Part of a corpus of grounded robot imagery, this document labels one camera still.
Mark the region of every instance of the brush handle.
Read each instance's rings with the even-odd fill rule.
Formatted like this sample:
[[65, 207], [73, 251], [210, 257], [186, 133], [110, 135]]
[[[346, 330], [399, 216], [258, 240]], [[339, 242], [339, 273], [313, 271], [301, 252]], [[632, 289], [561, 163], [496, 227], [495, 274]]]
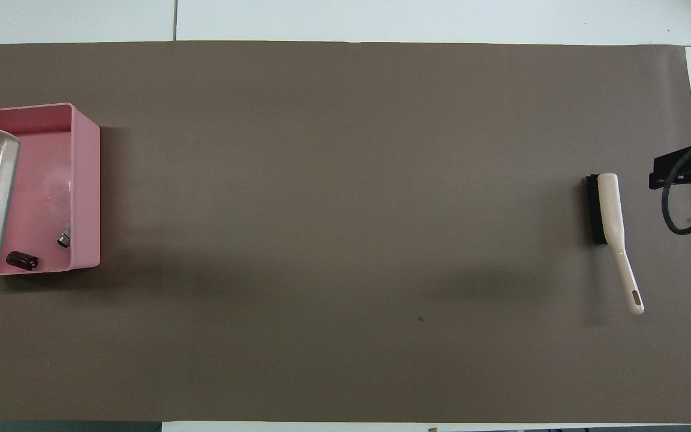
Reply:
[[625, 229], [623, 228], [623, 208], [620, 205], [620, 186], [617, 175], [611, 172], [599, 175], [599, 206], [601, 207], [601, 223], [604, 227], [604, 238], [609, 244], [612, 256], [620, 273], [620, 281], [625, 290], [628, 310], [632, 314], [642, 314], [644, 303], [641, 300], [639, 287], [633, 277], [633, 270], [626, 254]]

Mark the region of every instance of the small metallic object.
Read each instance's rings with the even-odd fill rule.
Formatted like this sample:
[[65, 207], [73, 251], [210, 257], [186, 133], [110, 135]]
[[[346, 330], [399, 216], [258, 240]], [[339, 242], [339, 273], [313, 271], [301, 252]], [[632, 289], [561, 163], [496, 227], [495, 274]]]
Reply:
[[70, 224], [66, 224], [65, 230], [60, 235], [60, 238], [58, 238], [58, 244], [60, 244], [60, 246], [63, 246], [64, 248], [68, 248], [69, 246], [71, 246], [71, 225]]
[[34, 270], [39, 265], [39, 258], [24, 254], [23, 252], [12, 251], [7, 255], [7, 263], [23, 270]]

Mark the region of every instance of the black cylindrical object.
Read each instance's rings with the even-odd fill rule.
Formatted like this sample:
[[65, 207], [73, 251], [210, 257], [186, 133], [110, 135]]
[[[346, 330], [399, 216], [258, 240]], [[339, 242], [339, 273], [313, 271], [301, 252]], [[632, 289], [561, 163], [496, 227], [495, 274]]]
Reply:
[[12, 251], [7, 255], [7, 263], [23, 270], [34, 270], [39, 265], [39, 258], [24, 254], [23, 252]]

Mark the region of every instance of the brown mat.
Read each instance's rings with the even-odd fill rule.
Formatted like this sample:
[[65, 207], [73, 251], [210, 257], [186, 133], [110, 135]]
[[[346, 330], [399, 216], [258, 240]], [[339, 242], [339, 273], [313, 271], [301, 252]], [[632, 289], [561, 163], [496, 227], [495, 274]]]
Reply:
[[102, 126], [102, 264], [0, 278], [0, 419], [691, 422], [691, 235], [647, 189], [682, 47], [0, 46], [0, 107], [63, 101]]

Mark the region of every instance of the pink bin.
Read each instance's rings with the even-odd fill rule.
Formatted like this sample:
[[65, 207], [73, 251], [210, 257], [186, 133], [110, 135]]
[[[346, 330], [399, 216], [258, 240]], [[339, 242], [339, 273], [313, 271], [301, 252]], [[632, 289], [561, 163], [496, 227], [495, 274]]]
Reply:
[[[0, 129], [20, 140], [0, 253], [0, 275], [94, 267], [101, 260], [100, 128], [72, 104], [0, 109]], [[71, 224], [71, 246], [57, 242]], [[39, 258], [33, 271], [5, 263]]]

